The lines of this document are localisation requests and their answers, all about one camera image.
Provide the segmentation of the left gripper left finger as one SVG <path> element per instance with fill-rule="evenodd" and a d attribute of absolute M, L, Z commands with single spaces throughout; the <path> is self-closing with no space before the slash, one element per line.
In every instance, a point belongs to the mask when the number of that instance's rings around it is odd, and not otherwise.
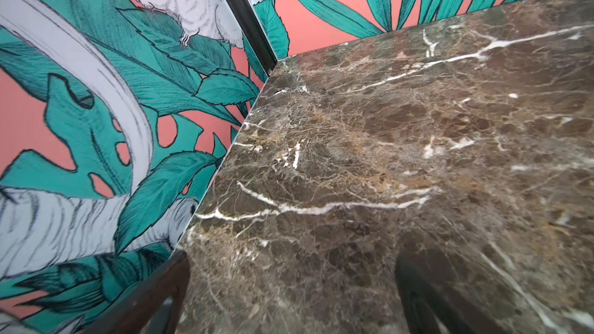
<path fill-rule="evenodd" d="M 130 295 L 84 333 L 174 333 L 190 282 L 190 261 L 176 250 Z"/>

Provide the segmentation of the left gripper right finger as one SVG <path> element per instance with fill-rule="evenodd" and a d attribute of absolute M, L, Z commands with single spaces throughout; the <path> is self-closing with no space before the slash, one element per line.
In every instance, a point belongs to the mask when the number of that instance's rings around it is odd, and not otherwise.
<path fill-rule="evenodd" d="M 398 255 L 394 279 L 410 333 L 440 333 L 441 326 L 450 333 L 505 332 L 410 254 Z"/>

